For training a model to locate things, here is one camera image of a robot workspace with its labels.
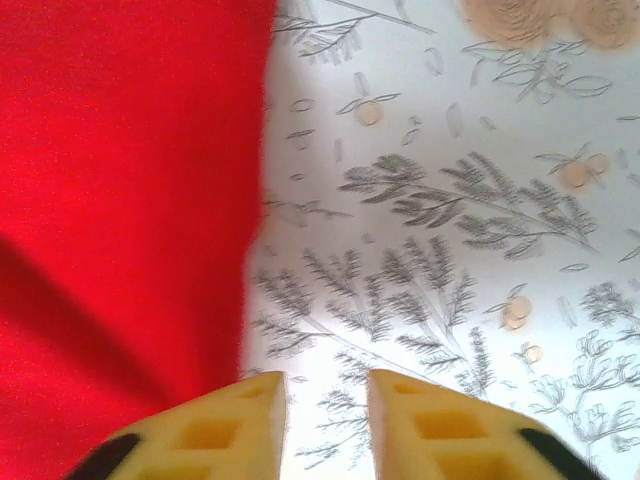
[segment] wallpaper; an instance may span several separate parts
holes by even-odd
[[[246,375],[288,372],[283,479],[374,478],[371,367],[530,415],[634,478],[639,12],[281,3]]]

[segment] red cloth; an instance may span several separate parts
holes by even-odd
[[[0,0],[0,480],[238,378],[273,0]]]

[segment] branch drawing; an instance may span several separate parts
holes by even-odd
[[[308,58],[311,63],[320,60],[338,65],[351,60],[353,52],[361,48],[357,28],[375,16],[375,13],[370,13],[323,24],[308,13],[304,15],[281,8],[275,18],[273,34],[283,36],[285,42],[299,45],[299,56]]]
[[[462,53],[477,58],[471,75],[471,86],[478,82],[481,66],[492,63],[500,68],[493,78],[499,85],[520,88],[519,102],[531,95],[538,103],[547,104],[559,94],[574,98],[597,97],[613,85],[609,80],[591,75],[571,77],[568,59],[582,55],[585,42],[558,41],[537,53],[524,48],[512,48],[497,42],[482,42],[462,49]]]
[[[255,322],[262,334],[271,340],[269,351],[274,357],[295,356],[312,348],[317,339],[332,340],[347,350],[353,350],[388,368],[406,375],[421,379],[427,377],[410,368],[404,367],[391,359],[379,355],[372,350],[358,345],[338,335],[311,315],[313,296],[307,292],[306,286],[291,270],[283,269],[273,275],[260,270],[254,279],[256,285],[265,292],[282,312],[282,316],[260,316]]]
[[[637,230],[634,230],[633,228],[628,228],[625,233],[629,235],[631,238],[633,238],[633,240],[636,242],[636,246],[634,247],[633,250],[631,250],[624,257],[618,260],[618,263],[627,262],[629,260],[636,258],[638,255],[640,255],[640,232],[638,232]]]
[[[303,258],[316,278],[336,294],[325,305],[329,313],[350,331],[365,332],[371,342],[388,337],[391,315],[383,305],[380,278],[367,276],[364,279],[365,295],[358,291],[354,280],[360,275],[361,264],[360,255],[355,250],[347,250],[342,259],[332,255],[329,264],[320,260],[311,249],[304,251]]]
[[[398,344],[418,355],[428,374],[462,367],[456,375],[460,387],[469,395],[486,398],[493,373],[484,336],[478,329],[471,331],[475,355],[470,360],[454,331],[475,308],[471,303],[475,280],[466,271],[456,275],[447,242],[434,237],[425,249],[410,237],[402,249],[384,252],[382,274],[388,282],[404,288],[389,298],[395,314],[421,330],[420,335],[400,335]]]
[[[591,287],[580,305],[587,311],[589,320],[601,327],[610,327],[618,319],[640,322],[635,316],[635,305],[625,298],[613,282]]]
[[[436,33],[434,30],[431,30],[430,28],[415,24],[413,22],[411,22],[408,17],[407,18],[397,18],[397,17],[393,17],[391,15],[386,15],[384,13],[378,12],[376,10],[371,10],[369,8],[364,8],[361,7],[359,5],[355,5],[353,3],[344,1],[344,0],[326,0],[329,3],[333,3],[334,5],[340,5],[341,7],[345,7],[348,8],[350,10],[354,10],[356,12],[359,13],[364,13],[365,15],[371,15],[371,16],[375,16],[377,18],[379,18],[380,20],[384,20],[386,22],[391,22],[394,23],[396,25],[400,25],[406,28],[410,28],[412,30],[416,30],[418,32],[421,33],[426,33],[428,35],[432,34],[432,33]]]
[[[640,433],[640,417],[634,413],[634,401],[621,403],[612,413],[607,412],[602,403],[590,407],[585,405],[594,392],[640,389],[640,364],[635,363],[637,356],[610,357],[613,342],[598,339],[598,335],[598,330],[592,330],[578,340],[580,355],[574,361],[574,373],[569,378],[555,379],[544,375],[531,382],[544,403],[530,406],[536,414],[558,412],[585,446],[586,458],[594,469],[597,468],[598,457],[593,454],[593,448],[601,440],[608,438],[612,449],[618,453],[640,445],[639,437],[628,436],[627,433]],[[570,407],[567,406],[569,385],[576,393]]]
[[[348,213],[322,208],[319,200],[312,200],[307,203],[293,203],[277,200],[273,195],[269,195],[269,197],[264,202],[267,211],[275,213],[289,225],[298,228],[307,227],[309,224],[307,217],[312,214],[322,215],[326,220],[353,217]]]
[[[562,239],[599,253],[588,235],[598,225],[570,195],[562,195],[538,179],[518,187],[485,156],[471,152],[457,168],[443,168],[453,179],[450,189],[429,186],[427,173],[415,161],[391,154],[371,167],[356,167],[344,174],[341,191],[368,195],[365,204],[392,202],[392,212],[408,217],[406,226],[437,228],[457,219],[467,235],[464,245],[480,250],[502,250],[508,260],[540,255],[545,238]],[[484,207],[490,217],[463,214],[468,204]]]

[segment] peach rose illustration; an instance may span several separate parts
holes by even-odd
[[[462,0],[472,26],[480,34],[514,47],[546,38],[559,3],[556,0]]]
[[[618,48],[629,42],[638,27],[636,0],[580,0],[571,19],[576,30],[600,48]]]

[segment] plant drawing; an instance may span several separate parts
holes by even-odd
[[[611,88],[612,83],[606,78],[570,76],[570,58],[582,55],[585,50],[584,42],[558,41],[534,53],[491,41],[465,47],[462,53],[478,59],[471,75],[471,86],[477,85],[485,64],[493,64],[500,69],[493,82],[519,88],[517,102],[532,96],[536,102],[547,104],[559,94],[591,98]]]
[[[450,189],[441,187],[441,181],[432,187],[418,163],[397,154],[385,155],[371,167],[348,170],[340,190],[367,195],[362,200],[365,204],[393,203],[392,212],[408,218],[406,226],[433,229],[457,219],[456,226],[468,237],[464,245],[502,250],[508,260],[539,255],[545,238],[597,252],[588,239],[597,223],[574,197],[538,179],[518,187],[476,152],[458,160],[456,166],[441,170],[453,179]],[[491,216],[464,214],[468,204],[483,207]]]
[[[592,330],[578,340],[580,354],[569,378],[554,378],[547,374],[531,382],[542,397],[542,403],[530,406],[532,411],[539,415],[560,414],[584,445],[585,456],[593,469],[597,469],[599,463],[594,448],[602,440],[608,439],[611,448],[618,453],[640,445],[640,438],[632,436],[640,433],[635,401],[619,403],[613,410],[602,403],[588,402],[596,392],[640,389],[637,355],[612,358],[613,342],[599,339],[599,334],[598,330]],[[569,386],[573,387],[573,392],[568,391]]]

